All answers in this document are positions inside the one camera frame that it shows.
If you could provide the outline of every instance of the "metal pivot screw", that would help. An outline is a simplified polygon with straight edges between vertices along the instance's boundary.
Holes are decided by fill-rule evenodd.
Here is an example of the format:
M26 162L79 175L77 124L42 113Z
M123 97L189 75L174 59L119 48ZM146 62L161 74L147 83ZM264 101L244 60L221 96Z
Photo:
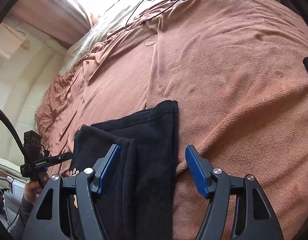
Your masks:
M86 168L85 170L84 170L84 173L85 174L91 174L93 172L93 169L92 168Z
M50 179L51 179L51 180L58 180L59 177L60 177L59 174L54 174L54 175L51 176Z
M250 180L250 181L253 181L255 178L254 178L254 176L253 175L247 175L246 176L246 178L248 179L248 180Z
M220 168L214 168L214 169L213 169L213 172L214 172L215 174L221 174L221 173L222 173L222 170L221 170Z

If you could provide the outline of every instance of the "black cable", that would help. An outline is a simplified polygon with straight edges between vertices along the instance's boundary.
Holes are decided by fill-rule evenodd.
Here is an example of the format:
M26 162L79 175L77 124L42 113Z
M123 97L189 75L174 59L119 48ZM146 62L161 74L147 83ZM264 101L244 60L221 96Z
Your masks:
M126 31L133 30L133 29L135 29L135 28L138 27L138 26L141 26L141 25L146 24L146 23L147 23L148 21L150 21L151 19L154 19L155 17L159 16L160 14L166 12L169 8L171 8L173 5L175 5L179 0L176 0L174 3L172 3L169 7L167 7L166 9L164 9L163 11L161 11L160 13L158 13L158 14L152 16L151 18L149 18L149 19L147 19L147 20L142 21L140 24L134 26L134 27L131 28L131 29L127 29L126 26L127 26L127 23L128 23L128 21L129 21L129 19L132 17L133 13L135 13L135 11L136 11L137 8L140 6L140 4L141 4L142 2L144 2L144 1L145 1L145 0L142 0L142 1L138 4L138 6L136 6L135 10L132 12L131 16L130 16L130 17L128 18L128 20L126 21L126 24L125 24L125 30L126 30Z
M8 182L8 184L10 184L10 182L5 178L0 178L0 180L4 180L4 181Z
M22 218L22 216L19 214L19 219L20 219L20 221L22 222L22 224L23 224L23 226L24 226L24 228L25 228L25 226L26 226L26 224L24 223L24 221L23 221L23 218Z
M8 231L8 229L10 228L10 226L15 222L15 220L16 220L16 218L17 218L19 212L20 212L20 206L19 206L19 209L18 209L18 211L17 211L17 214L16 214L14 220L13 220L13 221L9 224L9 226L7 227L7 231Z
M12 134L13 138L15 139L17 146L19 147L19 149L22 152L24 158L27 160L27 162L29 163L29 166L31 167L33 173L35 174L36 180L38 181L39 185L41 186L41 188L44 188L44 184L42 183L41 179L39 178L38 173L35 170L33 163L31 162L31 160L28 157L26 151L24 150L24 146L22 144L22 141L20 140L14 126L12 125L10 120L7 118L7 116L1 111L1 109L0 109L0 120L7 127L7 129L9 130L9 132Z
M144 2L144 1L145 1L145 0L142 0L142 1L136 6L135 10L132 12L132 14L130 15L130 17L127 19L126 24L125 24L125 30L126 30L126 31L130 31L130 30L133 30L133 29L135 29L136 27L138 27L138 26L140 26L140 25L144 25L144 24L147 23L149 20L155 18L156 16L159 16L160 14L162 14L163 12L165 12L166 10L168 10L169 8L171 8L171 7L172 7L174 4L176 4L179 0L176 0L171 6L169 6L169 7L166 8L165 10L161 11L159 14L157 14L157 15L151 17L151 18L148 19L148 20L142 21L139 25L137 25L137 26L135 26L135 27L133 27L133 28L131 28L131 29L127 29L126 26L127 26L128 21L130 20L130 18L132 17L132 15L135 13L135 11L137 10L137 8L138 8L138 7L142 4L142 2Z
M16 30L17 32L19 32L19 33L22 33L22 34L24 34L24 36L25 36L25 33L24 32L21 32L21 31L18 31L18 30Z

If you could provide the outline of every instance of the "human hand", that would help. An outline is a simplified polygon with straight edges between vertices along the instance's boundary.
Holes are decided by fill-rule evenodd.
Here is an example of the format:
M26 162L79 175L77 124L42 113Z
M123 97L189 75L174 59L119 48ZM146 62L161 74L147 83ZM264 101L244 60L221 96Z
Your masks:
M43 183L46 183L49 180L48 174L43 176ZM25 185L24 188L24 198L27 202L31 203L33 206L36 204L36 198L39 197L42 192L42 188L39 186L38 181L31 180Z

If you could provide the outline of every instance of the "blue gripper pad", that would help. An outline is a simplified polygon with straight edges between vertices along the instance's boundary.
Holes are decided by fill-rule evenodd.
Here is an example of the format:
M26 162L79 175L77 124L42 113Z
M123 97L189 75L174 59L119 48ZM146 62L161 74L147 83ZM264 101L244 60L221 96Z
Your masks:
M121 158L121 148L113 144L104 158L96 161L93 169L95 170L94 184L92 192L99 195L105 194L111 185L112 178Z
M190 169L198 193L202 194L203 197L207 199L209 193L207 188L207 177L193 151L195 151L198 158L201 159L195 147L190 145L185 149L185 160Z

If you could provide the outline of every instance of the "bed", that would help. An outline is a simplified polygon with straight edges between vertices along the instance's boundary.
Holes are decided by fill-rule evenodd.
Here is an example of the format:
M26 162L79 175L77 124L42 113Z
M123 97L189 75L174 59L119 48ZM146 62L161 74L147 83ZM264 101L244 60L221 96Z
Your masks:
M186 166L189 144L230 175L254 174L292 239L308 216L306 24L272 0L187 0L126 31L139 1L120 0L68 50L36 114L44 146L72 151L82 124L177 100L174 239L193 239L206 210ZM145 1L130 26L168 5ZM69 165L48 173L68 176Z

